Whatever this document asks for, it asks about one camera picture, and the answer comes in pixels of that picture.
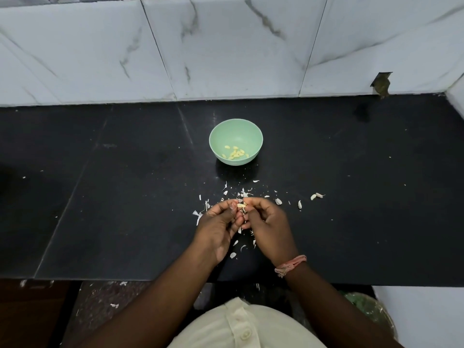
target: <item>left hand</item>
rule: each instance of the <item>left hand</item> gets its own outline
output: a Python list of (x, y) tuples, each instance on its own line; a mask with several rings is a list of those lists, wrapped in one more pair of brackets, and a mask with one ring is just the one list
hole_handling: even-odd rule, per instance
[(241, 212), (237, 215), (238, 202), (236, 199), (224, 200), (206, 211), (198, 222), (193, 244), (212, 252), (214, 266), (224, 259), (232, 237), (245, 221)]

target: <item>bowl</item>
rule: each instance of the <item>bowl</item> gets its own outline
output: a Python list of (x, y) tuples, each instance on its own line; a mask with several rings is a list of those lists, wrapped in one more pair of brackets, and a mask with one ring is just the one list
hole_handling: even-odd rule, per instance
[[(209, 135), (209, 146), (216, 157), (231, 166), (240, 166), (253, 160), (263, 146), (263, 133), (253, 122), (233, 118), (223, 121), (213, 128)], [(246, 155), (230, 160), (233, 147), (245, 151)]]

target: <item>forearm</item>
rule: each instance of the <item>forearm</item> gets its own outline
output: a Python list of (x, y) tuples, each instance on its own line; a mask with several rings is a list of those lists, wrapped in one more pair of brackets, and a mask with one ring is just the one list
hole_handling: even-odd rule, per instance
[(402, 347), (306, 263), (298, 265), (285, 278), (311, 326), (329, 348)]
[(214, 266), (210, 252), (190, 246), (152, 285), (80, 347), (164, 347), (192, 307)]

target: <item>hand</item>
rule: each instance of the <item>hand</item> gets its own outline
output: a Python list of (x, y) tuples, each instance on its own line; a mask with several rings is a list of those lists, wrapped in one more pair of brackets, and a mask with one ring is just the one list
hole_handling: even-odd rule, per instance
[(237, 215), (238, 202), (236, 199), (224, 200), (206, 211), (198, 222), (193, 244), (212, 252), (214, 266), (224, 259), (232, 237), (245, 221), (241, 212)]
[(245, 224), (252, 228), (256, 244), (275, 267), (299, 255), (285, 212), (264, 198), (244, 198)]

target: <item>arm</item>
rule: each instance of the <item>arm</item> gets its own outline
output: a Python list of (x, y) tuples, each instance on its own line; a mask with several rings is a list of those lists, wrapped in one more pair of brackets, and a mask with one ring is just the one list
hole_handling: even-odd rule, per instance
[(243, 216), (236, 218), (237, 203), (235, 199), (226, 200), (210, 208), (201, 217), (194, 240), (184, 253), (80, 348), (166, 346), (244, 222)]
[[(267, 199), (245, 198), (244, 201), (248, 204), (248, 213), (242, 228), (253, 228), (256, 244), (274, 266), (298, 256), (285, 212)], [(287, 273), (285, 279), (296, 293), (311, 326), (328, 347), (402, 347), (306, 263)]]

